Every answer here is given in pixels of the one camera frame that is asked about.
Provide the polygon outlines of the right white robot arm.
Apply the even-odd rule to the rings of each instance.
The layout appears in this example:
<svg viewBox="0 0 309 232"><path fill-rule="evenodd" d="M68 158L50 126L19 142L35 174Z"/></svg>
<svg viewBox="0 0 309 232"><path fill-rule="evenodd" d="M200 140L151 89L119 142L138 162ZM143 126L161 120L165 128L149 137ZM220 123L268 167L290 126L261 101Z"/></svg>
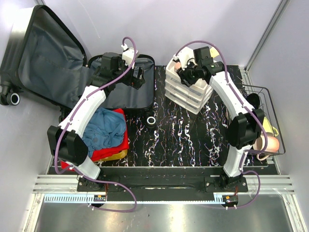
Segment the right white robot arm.
<svg viewBox="0 0 309 232"><path fill-rule="evenodd" d="M231 191L237 185L235 177L241 175L249 149L265 131L262 126L264 112L243 97L230 78L225 60L215 62L209 47L191 49L184 46L176 52L174 59L179 63L175 72L182 84L189 87L200 79L206 81L229 112L232 120L226 132L229 152L223 166L226 175L219 179L219 186L223 191Z"/></svg>

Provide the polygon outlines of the white black space suitcase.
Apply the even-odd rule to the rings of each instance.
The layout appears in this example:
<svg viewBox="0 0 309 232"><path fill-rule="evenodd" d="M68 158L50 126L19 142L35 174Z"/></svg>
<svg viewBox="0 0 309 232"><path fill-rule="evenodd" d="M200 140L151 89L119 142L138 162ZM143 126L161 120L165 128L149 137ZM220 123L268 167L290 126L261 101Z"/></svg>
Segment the white black space suitcase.
<svg viewBox="0 0 309 232"><path fill-rule="evenodd" d="M20 9L0 66L0 102L18 105L19 93L27 91L59 106L63 120L81 98L103 54L88 59L82 44L46 5ZM102 107L148 110L153 105L155 61L138 53L137 67L144 69L145 84L140 89L116 84Z"/></svg>

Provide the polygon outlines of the white compartment organizer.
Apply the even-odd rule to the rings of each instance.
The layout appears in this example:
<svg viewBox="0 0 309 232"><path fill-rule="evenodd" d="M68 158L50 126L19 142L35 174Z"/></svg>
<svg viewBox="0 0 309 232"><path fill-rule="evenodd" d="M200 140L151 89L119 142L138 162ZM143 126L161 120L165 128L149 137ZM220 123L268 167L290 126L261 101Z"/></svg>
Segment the white compartment organizer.
<svg viewBox="0 0 309 232"><path fill-rule="evenodd" d="M166 67L165 96L187 111L197 115L212 95L213 89L206 81L199 79L187 87L181 83L174 71L175 61L170 60Z"/></svg>

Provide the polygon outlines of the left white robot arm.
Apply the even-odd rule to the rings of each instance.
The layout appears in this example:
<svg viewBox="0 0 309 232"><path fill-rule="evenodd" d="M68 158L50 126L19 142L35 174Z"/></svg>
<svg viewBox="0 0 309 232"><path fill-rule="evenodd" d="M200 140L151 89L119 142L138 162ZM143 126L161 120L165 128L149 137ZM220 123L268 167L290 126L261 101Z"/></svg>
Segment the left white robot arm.
<svg viewBox="0 0 309 232"><path fill-rule="evenodd" d="M62 160L80 175L88 177L87 185L93 191L100 191L104 187L104 179L100 177L100 168L88 156L88 147L82 136L91 117L116 84L124 83L135 89L144 84L143 69L134 69L137 57L138 51L134 48L126 48L121 55L104 53L101 65L89 78L72 111L57 127L50 126L47 131L54 161Z"/></svg>

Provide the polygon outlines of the red garment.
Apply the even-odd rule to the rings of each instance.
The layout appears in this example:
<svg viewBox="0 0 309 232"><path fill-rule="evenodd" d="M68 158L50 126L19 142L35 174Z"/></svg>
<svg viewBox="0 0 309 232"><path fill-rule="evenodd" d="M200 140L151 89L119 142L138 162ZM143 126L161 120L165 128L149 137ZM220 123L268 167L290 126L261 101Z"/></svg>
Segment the red garment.
<svg viewBox="0 0 309 232"><path fill-rule="evenodd" d="M122 113L124 115L124 111L121 108L115 109L113 111L118 112L118 113ZM95 151L93 153L93 156L90 159L92 161L97 161L104 154L109 154L109 153L115 154L115 153L121 152L122 150L128 150L128 149L129 149L129 144L128 144L128 134L127 134L127 129L126 129L123 142L119 146L112 147L112 148L105 148L105 149L102 149L102 150L99 150L99 151Z"/></svg>

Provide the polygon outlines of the orange plastic bin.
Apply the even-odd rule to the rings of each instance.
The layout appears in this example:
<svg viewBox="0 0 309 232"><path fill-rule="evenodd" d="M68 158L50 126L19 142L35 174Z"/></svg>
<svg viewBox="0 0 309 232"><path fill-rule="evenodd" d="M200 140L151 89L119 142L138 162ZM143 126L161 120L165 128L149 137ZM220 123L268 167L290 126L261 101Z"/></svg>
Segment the orange plastic bin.
<svg viewBox="0 0 309 232"><path fill-rule="evenodd" d="M112 160L119 160L123 159L124 157L127 156L127 150L122 150L119 153L115 154L104 154L102 157L100 157L97 161L112 161Z"/></svg>

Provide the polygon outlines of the blue cloth garment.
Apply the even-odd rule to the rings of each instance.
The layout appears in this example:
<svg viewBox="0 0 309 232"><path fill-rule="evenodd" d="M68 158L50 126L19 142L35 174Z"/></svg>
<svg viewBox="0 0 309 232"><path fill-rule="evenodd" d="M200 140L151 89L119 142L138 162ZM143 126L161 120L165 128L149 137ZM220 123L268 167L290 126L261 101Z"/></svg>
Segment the blue cloth garment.
<svg viewBox="0 0 309 232"><path fill-rule="evenodd" d="M95 151L119 146L124 139L126 121L122 113L99 108L87 124L82 140L91 158Z"/></svg>

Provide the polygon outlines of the white tube brown cap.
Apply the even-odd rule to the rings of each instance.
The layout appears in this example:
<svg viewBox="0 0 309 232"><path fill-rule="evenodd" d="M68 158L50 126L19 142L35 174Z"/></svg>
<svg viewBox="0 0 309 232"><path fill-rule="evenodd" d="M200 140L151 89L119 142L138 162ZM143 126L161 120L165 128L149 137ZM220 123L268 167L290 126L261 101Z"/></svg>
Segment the white tube brown cap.
<svg viewBox="0 0 309 232"><path fill-rule="evenodd" d="M219 52L214 47L210 49L210 54L212 58L215 58L220 55Z"/></svg>

